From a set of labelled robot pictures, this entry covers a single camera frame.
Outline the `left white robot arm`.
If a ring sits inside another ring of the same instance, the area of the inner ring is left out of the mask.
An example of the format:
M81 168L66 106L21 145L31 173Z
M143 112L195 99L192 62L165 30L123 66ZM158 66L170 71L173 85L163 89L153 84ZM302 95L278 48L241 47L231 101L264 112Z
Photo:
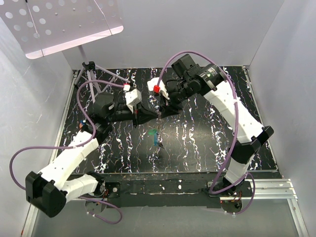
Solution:
M112 131L112 124L131 121L133 126L144 124L158 115L141 104L141 92L134 89L124 93L124 102L116 102L114 95L102 92L88 110L90 119L81 123L81 129L52 163L38 173L31 171L25 179L26 200L48 217L55 217L67 202L85 194L101 197L106 190L105 180L94 172L69 180L74 169Z

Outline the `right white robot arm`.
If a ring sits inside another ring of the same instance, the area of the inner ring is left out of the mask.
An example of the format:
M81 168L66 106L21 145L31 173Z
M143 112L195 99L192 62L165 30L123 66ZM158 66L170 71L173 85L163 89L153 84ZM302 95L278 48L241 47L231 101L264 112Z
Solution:
M175 87L167 87L162 76L147 82L148 90L161 96L161 117L168 117L182 111L182 102L195 94L209 101L233 129L234 137L228 155L219 173L227 172L221 182L214 180L209 193L226 193L235 196L241 191L241 184L247 177L247 170L255 154L273 135L271 126L263 126L237 97L236 89L229 76L212 60L205 67L199 66L191 57L193 51L177 53L179 59L172 68L180 81Z

